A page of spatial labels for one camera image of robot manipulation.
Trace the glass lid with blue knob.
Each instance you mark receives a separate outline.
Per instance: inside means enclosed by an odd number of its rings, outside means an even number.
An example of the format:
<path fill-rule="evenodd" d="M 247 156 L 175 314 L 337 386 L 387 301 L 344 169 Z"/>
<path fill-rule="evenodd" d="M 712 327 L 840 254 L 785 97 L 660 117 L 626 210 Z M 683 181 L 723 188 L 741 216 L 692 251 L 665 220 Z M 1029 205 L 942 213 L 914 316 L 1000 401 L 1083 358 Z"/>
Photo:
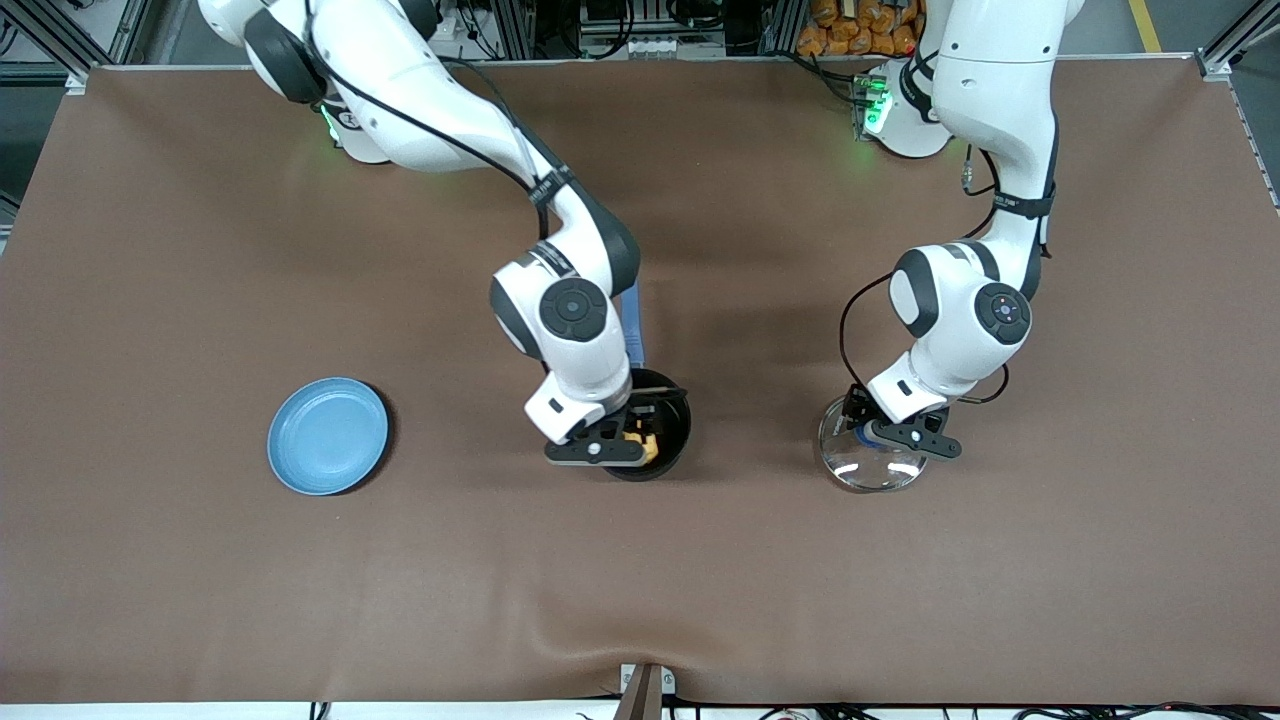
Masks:
<path fill-rule="evenodd" d="M 869 441 L 844 415 L 844 400 L 835 400 L 820 420 L 817 456 L 837 484 L 856 493 L 895 492 L 913 483 L 928 459 L 918 451 Z"/>

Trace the orange packets pile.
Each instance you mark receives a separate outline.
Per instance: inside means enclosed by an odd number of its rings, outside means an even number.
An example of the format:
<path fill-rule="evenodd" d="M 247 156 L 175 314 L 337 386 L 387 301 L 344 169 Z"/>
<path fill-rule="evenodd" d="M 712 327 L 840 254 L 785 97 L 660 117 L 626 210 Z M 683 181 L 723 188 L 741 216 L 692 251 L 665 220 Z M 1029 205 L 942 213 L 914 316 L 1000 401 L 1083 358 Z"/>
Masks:
<path fill-rule="evenodd" d="M 911 56 L 927 23 L 927 0 L 808 0 L 794 51 L 809 56 Z"/>

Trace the aluminium frame profile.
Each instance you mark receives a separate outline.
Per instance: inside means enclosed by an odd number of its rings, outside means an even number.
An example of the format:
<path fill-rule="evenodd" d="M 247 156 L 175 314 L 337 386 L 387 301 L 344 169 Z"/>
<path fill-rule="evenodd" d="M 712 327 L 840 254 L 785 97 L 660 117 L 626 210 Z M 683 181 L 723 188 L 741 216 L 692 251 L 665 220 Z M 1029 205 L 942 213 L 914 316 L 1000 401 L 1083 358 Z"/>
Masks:
<path fill-rule="evenodd" d="M 530 61 L 535 58 L 538 0 L 492 0 L 503 58 Z"/>

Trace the blue round plate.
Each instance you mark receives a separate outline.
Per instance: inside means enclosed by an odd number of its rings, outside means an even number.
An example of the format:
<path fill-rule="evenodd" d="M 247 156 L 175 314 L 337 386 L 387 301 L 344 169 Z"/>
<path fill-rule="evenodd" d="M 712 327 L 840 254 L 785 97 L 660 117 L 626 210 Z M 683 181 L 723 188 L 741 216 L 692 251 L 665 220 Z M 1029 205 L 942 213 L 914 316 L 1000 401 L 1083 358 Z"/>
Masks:
<path fill-rule="evenodd" d="M 343 495 L 375 474 L 392 436 L 392 415 L 376 389 L 353 378 L 324 378 L 278 409 L 268 429 L 268 465 L 298 495 Z"/>

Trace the metal table clamp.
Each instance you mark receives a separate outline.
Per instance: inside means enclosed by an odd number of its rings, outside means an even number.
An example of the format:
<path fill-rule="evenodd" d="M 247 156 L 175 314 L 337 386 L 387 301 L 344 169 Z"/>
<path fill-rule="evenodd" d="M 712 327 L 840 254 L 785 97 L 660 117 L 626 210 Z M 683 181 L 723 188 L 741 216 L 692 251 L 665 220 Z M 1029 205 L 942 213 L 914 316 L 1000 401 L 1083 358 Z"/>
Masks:
<path fill-rule="evenodd" d="M 620 692 L 613 720 L 662 720 L 664 701 L 676 696 L 675 673 L 658 664 L 625 664 Z"/>

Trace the brown table mat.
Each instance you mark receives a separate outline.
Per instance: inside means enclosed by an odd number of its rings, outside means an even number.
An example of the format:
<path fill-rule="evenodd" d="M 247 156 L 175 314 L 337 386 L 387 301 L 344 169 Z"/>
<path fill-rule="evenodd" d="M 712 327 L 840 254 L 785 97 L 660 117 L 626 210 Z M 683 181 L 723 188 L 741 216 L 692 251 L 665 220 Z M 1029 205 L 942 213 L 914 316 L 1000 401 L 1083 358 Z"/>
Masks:
<path fill-rule="evenodd" d="M 847 297 L 984 214 L 788 61 L 493 67 L 643 247 L 660 480 L 554 468 L 488 302 L 536 238 L 493 170 L 361 167 L 248 70 L 100 70 L 0 256 L 0 702 L 1280 705 L 1280 215 L 1226 86 L 1060 61 L 1051 259 L 963 456 L 815 454 Z M 285 488 L 301 387 L 393 423 Z"/>

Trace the white power strip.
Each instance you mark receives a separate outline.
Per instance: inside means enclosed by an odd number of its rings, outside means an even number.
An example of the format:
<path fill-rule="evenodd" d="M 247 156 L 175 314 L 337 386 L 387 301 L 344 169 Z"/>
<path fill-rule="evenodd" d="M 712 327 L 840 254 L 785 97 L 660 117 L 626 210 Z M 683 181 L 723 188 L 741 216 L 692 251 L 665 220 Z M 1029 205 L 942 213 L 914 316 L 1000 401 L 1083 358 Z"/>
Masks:
<path fill-rule="evenodd" d="M 678 38 L 672 36 L 654 37 L 654 36 L 641 36 L 639 38 L 628 38 L 625 44 L 620 44 L 620 38 L 611 38 L 608 42 L 600 44 L 598 47 L 585 49 L 585 54 L 593 60 L 604 59 L 676 59 L 678 56 L 678 50 L 681 49 L 681 42 Z"/>

